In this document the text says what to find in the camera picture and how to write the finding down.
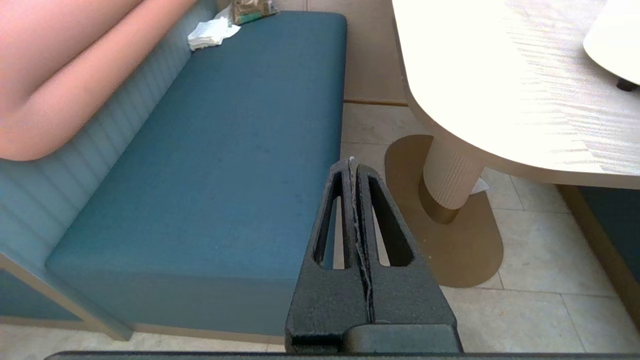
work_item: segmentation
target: table pedestal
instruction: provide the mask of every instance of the table pedestal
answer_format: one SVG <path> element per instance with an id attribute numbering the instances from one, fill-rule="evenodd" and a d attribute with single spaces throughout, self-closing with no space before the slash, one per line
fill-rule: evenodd
<path id="1" fill-rule="evenodd" d="M 502 263 L 498 226 L 485 192 L 469 196 L 481 165 L 412 135 L 385 156 L 387 186 L 438 283 L 465 288 L 490 279 Z"/>

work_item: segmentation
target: ribbed column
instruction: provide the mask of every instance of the ribbed column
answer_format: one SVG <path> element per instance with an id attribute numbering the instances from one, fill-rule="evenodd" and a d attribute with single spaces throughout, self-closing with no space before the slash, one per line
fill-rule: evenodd
<path id="1" fill-rule="evenodd" d="M 422 168 L 429 195 L 443 208 L 460 209 L 484 166 L 434 139 Z"/>

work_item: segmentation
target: snack package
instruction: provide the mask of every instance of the snack package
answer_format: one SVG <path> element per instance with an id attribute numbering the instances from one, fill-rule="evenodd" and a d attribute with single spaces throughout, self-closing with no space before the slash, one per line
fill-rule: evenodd
<path id="1" fill-rule="evenodd" d="M 235 25 L 267 17 L 280 10 L 276 9 L 273 0 L 232 0 L 231 15 Z"/>

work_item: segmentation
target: bench seat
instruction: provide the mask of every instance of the bench seat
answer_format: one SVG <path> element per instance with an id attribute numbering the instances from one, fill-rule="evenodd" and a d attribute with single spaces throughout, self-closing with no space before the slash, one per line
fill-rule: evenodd
<path id="1" fill-rule="evenodd" d="M 47 269 L 128 324 L 281 336 L 345 52 L 343 16 L 282 12 L 193 53 Z"/>

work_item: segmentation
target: floor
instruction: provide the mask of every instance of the floor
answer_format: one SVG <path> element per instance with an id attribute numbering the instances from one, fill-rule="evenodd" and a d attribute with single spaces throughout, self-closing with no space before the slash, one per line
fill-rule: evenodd
<path id="1" fill-rule="evenodd" d="M 408 108 L 345 104 L 342 157 L 380 171 L 389 144 L 428 133 Z M 640 336 L 556 188 L 486 169 L 504 242 L 499 272 L 469 289 L 442 288 L 466 352 L 640 352 Z M 62 350 L 282 351 L 281 345 L 0 325 L 0 359 Z"/>

